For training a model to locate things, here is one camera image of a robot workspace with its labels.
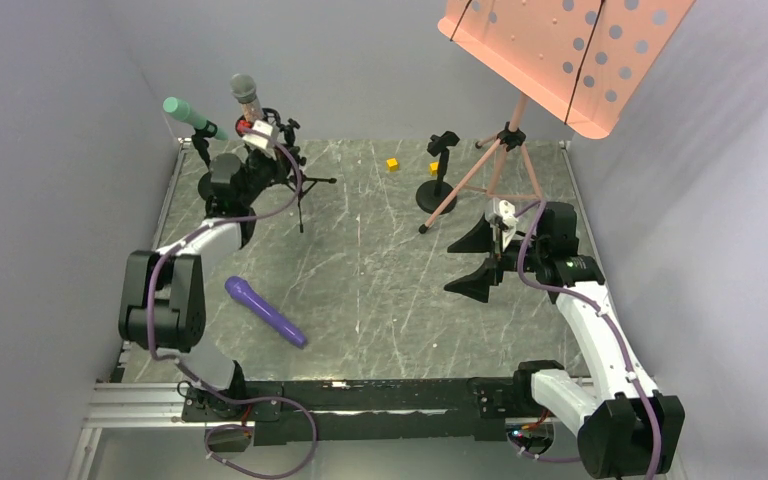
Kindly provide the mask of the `silver glitter microphone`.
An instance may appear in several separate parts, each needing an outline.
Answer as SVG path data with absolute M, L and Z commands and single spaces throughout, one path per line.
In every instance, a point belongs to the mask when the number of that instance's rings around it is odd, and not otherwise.
M 254 123 L 264 119 L 263 108 L 257 96 L 257 86 L 250 75 L 233 75 L 230 79 L 230 88 L 247 122 Z

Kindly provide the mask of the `black tripod shock-mount stand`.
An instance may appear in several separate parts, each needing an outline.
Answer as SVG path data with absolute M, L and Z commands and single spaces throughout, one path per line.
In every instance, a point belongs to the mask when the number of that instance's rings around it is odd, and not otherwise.
M 310 190 L 318 183 L 334 184 L 337 179 L 334 177 L 310 177 L 304 171 L 303 167 L 306 165 L 307 158 L 301 154 L 301 148 L 296 145 L 296 131 L 300 129 L 300 124 L 293 118 L 289 118 L 286 122 L 281 119 L 279 112 L 272 108 L 264 109 L 264 121 L 275 125 L 279 129 L 279 133 L 283 136 L 281 145 L 287 150 L 283 152 L 279 148 L 275 147 L 276 160 L 281 160 L 284 165 L 288 167 L 288 182 L 286 184 L 279 184 L 288 187 L 295 195 L 298 209 L 298 222 L 299 231 L 304 232 L 304 223 L 302 218 L 302 200 L 310 192 Z M 245 146 L 248 154 L 253 150 L 250 147 Z M 241 202 L 246 205 L 250 211 L 253 209 L 250 205 L 254 200 L 264 191 L 260 193 L 247 193 L 246 185 L 244 182 L 244 162 L 242 162 L 242 194 Z

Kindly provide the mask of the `black round-base clip stand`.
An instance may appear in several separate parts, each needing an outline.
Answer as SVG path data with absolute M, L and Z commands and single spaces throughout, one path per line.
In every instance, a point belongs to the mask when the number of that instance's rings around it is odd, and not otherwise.
M 207 121 L 204 127 L 196 128 L 194 134 L 191 136 L 191 143 L 207 168 L 207 172 L 200 178 L 197 187 L 198 194 L 203 200 L 208 200 L 212 195 L 210 173 L 211 157 L 208 152 L 208 147 L 209 140 L 217 138 L 218 134 L 219 127 L 215 123 Z

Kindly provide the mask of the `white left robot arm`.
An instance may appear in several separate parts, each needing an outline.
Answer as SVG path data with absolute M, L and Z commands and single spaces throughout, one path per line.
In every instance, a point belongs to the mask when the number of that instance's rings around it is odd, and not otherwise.
M 208 339 L 205 279 L 251 240 L 254 201 L 282 182 L 286 168 L 251 151 L 216 156 L 199 184 L 206 217 L 183 238 L 126 261 L 118 331 L 158 361 L 174 364 L 204 403 L 230 416 L 249 399 L 240 364 Z

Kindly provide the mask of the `black round-base holder stand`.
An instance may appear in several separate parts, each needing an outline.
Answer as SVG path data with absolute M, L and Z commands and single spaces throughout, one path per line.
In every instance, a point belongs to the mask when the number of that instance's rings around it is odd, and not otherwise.
M 459 141 L 458 135 L 452 131 L 432 135 L 429 139 L 426 151 L 436 158 L 434 179 L 422 183 L 415 195 L 418 207 L 426 213 L 433 213 L 453 191 L 453 187 L 444 180 L 444 177 L 448 169 L 450 148 L 456 146 Z

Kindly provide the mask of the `teal green microphone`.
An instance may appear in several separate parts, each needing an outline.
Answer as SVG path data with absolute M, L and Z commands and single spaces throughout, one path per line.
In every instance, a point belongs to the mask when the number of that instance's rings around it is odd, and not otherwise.
M 198 113 L 185 100 L 170 96 L 163 101 L 162 107 L 171 118 L 191 126 L 195 131 L 205 131 L 209 137 L 221 141 L 228 140 L 228 135 L 224 129 Z

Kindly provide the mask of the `purple microphone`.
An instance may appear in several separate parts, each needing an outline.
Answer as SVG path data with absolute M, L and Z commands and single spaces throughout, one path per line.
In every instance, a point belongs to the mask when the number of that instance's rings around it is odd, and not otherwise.
M 308 339 L 302 330 L 260 296 L 245 279 L 231 276 L 225 281 L 224 288 L 234 301 L 249 309 L 291 345 L 299 349 L 306 347 Z

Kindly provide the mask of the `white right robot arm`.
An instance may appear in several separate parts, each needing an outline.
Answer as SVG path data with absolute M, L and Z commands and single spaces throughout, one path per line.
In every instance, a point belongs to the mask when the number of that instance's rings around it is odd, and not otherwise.
M 685 420 L 640 364 L 613 309 L 597 261 L 579 252 L 577 214 L 563 202 L 517 209 L 492 199 L 476 225 L 448 248 L 482 253 L 473 273 L 444 289 L 486 303 L 506 273 L 545 292 L 575 336 L 593 382 L 579 385 L 557 361 L 527 361 L 515 371 L 516 399 L 555 415 L 576 437 L 577 461 L 594 479 L 670 471 Z

